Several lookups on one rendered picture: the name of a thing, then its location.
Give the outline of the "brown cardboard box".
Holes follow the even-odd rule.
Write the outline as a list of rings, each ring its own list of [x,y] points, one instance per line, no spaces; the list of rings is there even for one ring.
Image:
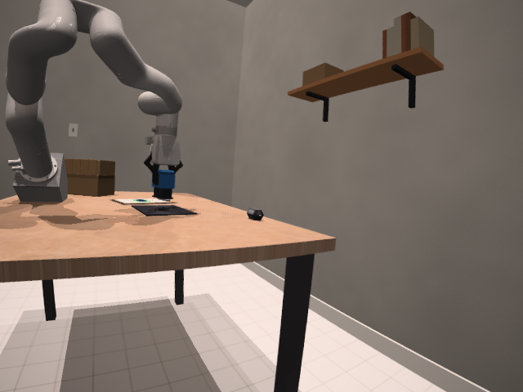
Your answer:
[[[65,168],[68,194],[93,197],[114,195],[115,161],[65,158]]]

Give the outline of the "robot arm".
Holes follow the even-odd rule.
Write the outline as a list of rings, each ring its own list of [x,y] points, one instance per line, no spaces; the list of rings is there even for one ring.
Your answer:
[[[169,77],[143,62],[128,41],[120,17],[82,0],[42,0],[37,23],[11,35],[7,54],[5,120],[20,156],[8,160],[8,165],[19,165],[12,171],[20,170],[31,183],[47,182],[58,170],[43,121],[47,62],[69,51],[78,32],[90,34],[94,52],[121,83],[147,91],[137,103],[143,113],[157,117],[154,134],[177,136],[180,92]]]

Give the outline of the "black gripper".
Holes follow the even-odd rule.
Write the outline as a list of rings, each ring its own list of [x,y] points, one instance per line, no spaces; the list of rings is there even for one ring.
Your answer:
[[[152,166],[150,163],[155,164]],[[168,170],[174,171],[176,174],[176,172],[183,167],[180,161],[179,138],[166,134],[156,134],[153,136],[150,146],[150,156],[144,161],[144,164],[153,173],[153,185],[159,184],[159,165],[168,166]]]

